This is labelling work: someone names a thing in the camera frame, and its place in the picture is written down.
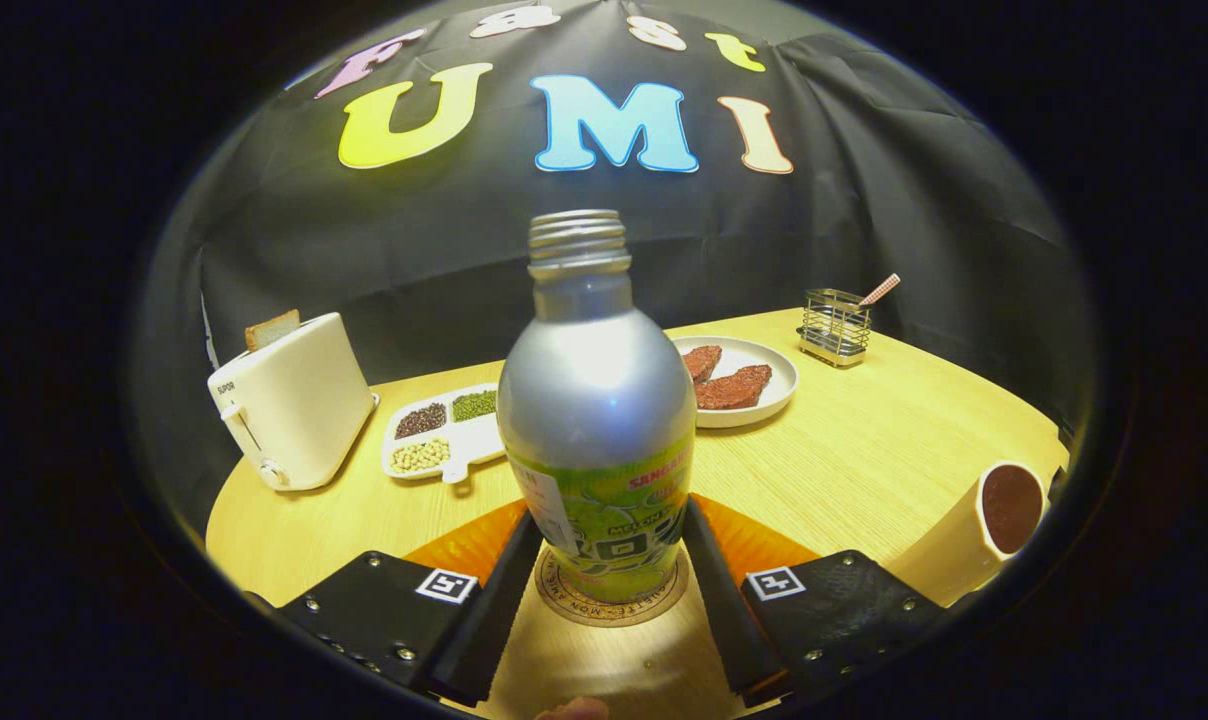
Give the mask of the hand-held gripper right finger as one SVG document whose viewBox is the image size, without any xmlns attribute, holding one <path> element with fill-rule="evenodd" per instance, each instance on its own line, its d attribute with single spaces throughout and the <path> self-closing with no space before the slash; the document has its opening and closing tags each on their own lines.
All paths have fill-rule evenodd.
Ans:
<svg viewBox="0 0 1208 720">
<path fill-rule="evenodd" d="M 827 698 L 947 614 L 856 550 L 821 556 L 708 497 L 689 497 L 683 544 L 728 689 L 747 706 Z"/>
</svg>

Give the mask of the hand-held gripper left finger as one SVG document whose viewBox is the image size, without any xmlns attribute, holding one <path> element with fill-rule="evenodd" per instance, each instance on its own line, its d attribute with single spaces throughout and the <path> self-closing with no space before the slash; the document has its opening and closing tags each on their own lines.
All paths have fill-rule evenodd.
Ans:
<svg viewBox="0 0 1208 720">
<path fill-rule="evenodd" d="M 505 503 L 407 554 L 362 551 L 262 610 L 381 683 L 475 707 L 490 696 L 541 546 L 525 503 Z"/>
</svg>

